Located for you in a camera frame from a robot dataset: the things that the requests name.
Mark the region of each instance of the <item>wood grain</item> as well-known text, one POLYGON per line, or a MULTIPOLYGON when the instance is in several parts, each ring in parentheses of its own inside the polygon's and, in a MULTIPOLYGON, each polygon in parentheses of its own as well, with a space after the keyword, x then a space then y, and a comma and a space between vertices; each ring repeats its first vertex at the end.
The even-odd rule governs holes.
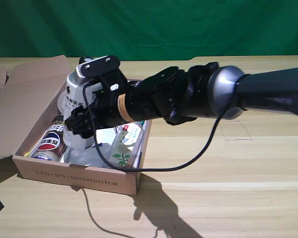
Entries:
MULTIPOLYGON (((0 59, 0 65, 12 69, 29 60, 0 59)), ((69 59, 70 67, 77 61, 69 59)), ((298 56, 198 57, 122 62, 121 69, 145 78, 171 65, 210 61, 247 73, 298 66, 298 56)), ((144 167, 186 162, 213 122, 154 120, 144 167)), ((200 160, 176 172, 144 173, 134 197, 24 180, 11 176, 13 165, 0 166, 0 238, 298 238, 298 118, 245 112, 220 124, 200 160)))

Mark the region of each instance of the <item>open cardboard box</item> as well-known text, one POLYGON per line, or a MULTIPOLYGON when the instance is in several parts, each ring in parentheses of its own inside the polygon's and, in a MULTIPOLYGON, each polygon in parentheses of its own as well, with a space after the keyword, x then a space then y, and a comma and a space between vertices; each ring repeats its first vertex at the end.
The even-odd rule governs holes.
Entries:
MULTIPOLYGON (((24 157, 59 114, 57 100, 70 73, 65 56, 16 66, 0 91, 0 159, 10 157, 24 179, 137 194, 140 173, 24 157)), ((151 121, 139 151, 142 168, 151 121)))

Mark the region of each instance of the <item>orange label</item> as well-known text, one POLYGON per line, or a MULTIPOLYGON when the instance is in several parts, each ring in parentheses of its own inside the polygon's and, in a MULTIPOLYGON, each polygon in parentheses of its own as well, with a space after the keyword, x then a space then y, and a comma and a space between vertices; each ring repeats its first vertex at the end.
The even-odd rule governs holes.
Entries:
POLYGON ((132 123, 132 122, 135 122, 135 120, 133 120, 127 112, 126 104, 125 104, 125 97, 126 97, 126 94, 121 94, 118 96, 118 111, 119 111, 121 117, 126 122, 132 123))

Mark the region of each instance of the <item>printed label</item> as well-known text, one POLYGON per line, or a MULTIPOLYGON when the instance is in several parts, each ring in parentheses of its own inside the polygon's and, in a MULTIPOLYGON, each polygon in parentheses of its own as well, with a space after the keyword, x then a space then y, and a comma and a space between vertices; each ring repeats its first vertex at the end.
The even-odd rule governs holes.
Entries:
POLYGON ((48 132, 41 141, 38 151, 54 150, 58 148, 61 143, 59 135, 55 132, 48 132))
POLYGON ((125 97, 126 94, 121 94, 118 96, 118 111, 120 113, 120 116, 126 121, 126 122, 135 122, 128 114, 126 105, 125 105, 125 97))
POLYGON ((38 171, 38 170, 36 170, 35 173, 38 175, 57 177, 60 179, 73 179, 73 180, 81 180, 84 182, 94 182, 94 183, 99 183, 99 184, 104 184, 104 185, 119 186, 119 184, 117 182, 106 181, 106 180, 101 180, 101 179, 96 179, 96 178, 85 178, 85 177, 79 177, 79 176, 74 176, 74 175, 57 174, 57 173, 50 173, 50 172, 38 171))
POLYGON ((64 129, 64 125, 63 124, 54 124, 51 125, 48 129, 48 131, 57 131, 57 132, 62 132, 64 129))
POLYGON ((83 106, 83 103, 78 102, 76 100, 73 100, 68 95, 66 95, 65 101, 64 101, 64 112, 71 113, 71 111, 73 111, 75 108, 78 108, 80 106, 83 106))
POLYGON ((111 151, 109 161, 120 166, 126 166, 140 132, 141 128, 137 124, 124 125, 118 134, 118 140, 111 151))

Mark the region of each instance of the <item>black cable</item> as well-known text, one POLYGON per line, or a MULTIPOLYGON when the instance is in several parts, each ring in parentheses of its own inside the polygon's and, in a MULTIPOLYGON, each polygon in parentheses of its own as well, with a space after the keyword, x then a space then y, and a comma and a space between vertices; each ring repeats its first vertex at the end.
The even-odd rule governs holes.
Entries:
POLYGON ((83 97, 84 97, 85 105, 87 107, 87 110, 88 110, 90 118, 91 118, 92 128, 93 128, 93 131, 94 131, 94 142, 95 142, 96 150, 97 150, 100 158, 102 159, 102 161, 106 165, 108 165, 112 169, 116 169, 116 170, 123 171, 123 172, 170 172, 170 171, 180 170, 180 169, 183 169, 183 168, 191 165, 192 163, 197 161, 206 152, 206 150, 208 149, 208 147, 209 147, 209 145, 210 145, 210 143, 211 143, 211 141, 214 137, 215 131, 216 131, 216 129, 217 129, 219 123, 220 123, 220 120, 222 119, 222 117, 225 115, 225 113, 231 107, 231 104, 232 104, 232 100, 230 100, 230 102, 227 104, 227 106, 223 109, 222 113, 215 120, 213 128, 211 130, 211 134, 209 136, 209 139, 208 139, 207 143, 202 148, 202 150, 190 161, 188 161, 188 162, 186 162, 182 165, 179 165, 179 166, 176 166, 176 167, 171 167, 171 168, 126 169, 126 168, 120 168, 120 167, 112 165, 110 162, 107 161, 107 159, 104 157, 104 155, 102 154, 102 152, 99 149, 99 146, 98 146, 98 143, 97 143, 97 137, 96 137, 95 123, 94 123, 92 113, 91 113, 91 110, 89 108, 88 100, 87 100, 87 97, 86 97, 86 88, 88 86, 90 86, 90 84, 92 84, 92 82, 87 83, 87 84, 84 85, 84 87, 83 87, 83 97))

